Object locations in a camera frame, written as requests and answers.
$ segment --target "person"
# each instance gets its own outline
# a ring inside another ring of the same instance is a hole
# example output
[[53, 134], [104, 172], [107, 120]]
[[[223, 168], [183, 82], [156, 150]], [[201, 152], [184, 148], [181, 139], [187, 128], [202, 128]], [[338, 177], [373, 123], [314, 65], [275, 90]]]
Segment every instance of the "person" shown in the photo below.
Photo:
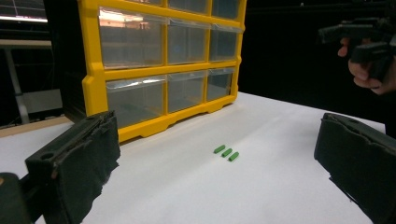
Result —
[[[363, 39], [362, 44], [369, 43], [369, 39]], [[346, 57], [348, 51], [349, 38], [342, 38], [340, 43], [342, 47], [338, 50], [338, 56]], [[348, 61], [349, 72], [354, 76], [353, 81], [356, 85], [371, 89], [377, 95], [396, 91], [396, 56], [393, 56], [388, 72], [382, 81], [370, 78], [371, 63], [361, 64]]]

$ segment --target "white tabletop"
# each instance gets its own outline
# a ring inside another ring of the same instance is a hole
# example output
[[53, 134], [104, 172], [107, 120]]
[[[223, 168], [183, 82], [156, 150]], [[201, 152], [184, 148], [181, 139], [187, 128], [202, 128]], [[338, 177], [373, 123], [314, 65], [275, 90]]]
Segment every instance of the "white tabletop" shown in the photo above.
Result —
[[[123, 144], [83, 223], [372, 223], [314, 159], [324, 112], [239, 92], [220, 111]], [[26, 175], [24, 159], [70, 126], [0, 138], [0, 171]], [[214, 154], [221, 145], [239, 158]]]

